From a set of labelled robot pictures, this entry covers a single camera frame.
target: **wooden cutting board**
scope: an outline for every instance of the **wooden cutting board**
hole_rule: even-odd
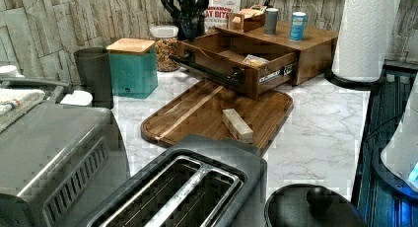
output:
[[[292,98],[267,91],[253,100],[210,81],[201,81],[141,124],[144,139],[169,147],[188,134],[215,140],[234,136],[222,122],[222,110],[235,109],[253,130],[253,144],[265,152],[293,108]]]

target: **paper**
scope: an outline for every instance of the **paper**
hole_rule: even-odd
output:
[[[332,72],[357,82],[381,76],[400,0],[345,0]]]
[[[263,65],[267,62],[268,62],[268,60],[266,60],[264,58],[261,58],[261,57],[251,55],[251,54],[247,55],[246,58],[243,61],[243,63],[245,63],[247,65],[250,65],[250,66],[254,66],[254,67],[261,66],[261,65]]]

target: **blue can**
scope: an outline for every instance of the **blue can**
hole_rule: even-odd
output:
[[[304,38],[305,24],[307,23],[307,14],[295,12],[292,14],[292,28],[290,30],[290,40],[300,41]]]

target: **black canister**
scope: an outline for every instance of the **black canister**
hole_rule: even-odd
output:
[[[74,52],[84,91],[93,95],[92,106],[113,108],[110,64],[105,48],[91,47]]]
[[[277,8],[267,8],[265,10],[264,33],[268,36],[276,35],[278,12],[279,10]]]

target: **wooden drawer organizer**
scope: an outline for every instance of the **wooden drawer organizer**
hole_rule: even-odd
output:
[[[291,41],[290,25],[282,22],[276,36],[266,36],[264,27],[249,32],[227,26],[217,30],[195,42],[182,41],[177,52],[186,57],[182,65],[253,99],[288,81],[299,85],[330,68],[338,37],[337,32],[306,28],[304,40]],[[258,67],[244,64],[248,54],[269,62]]]

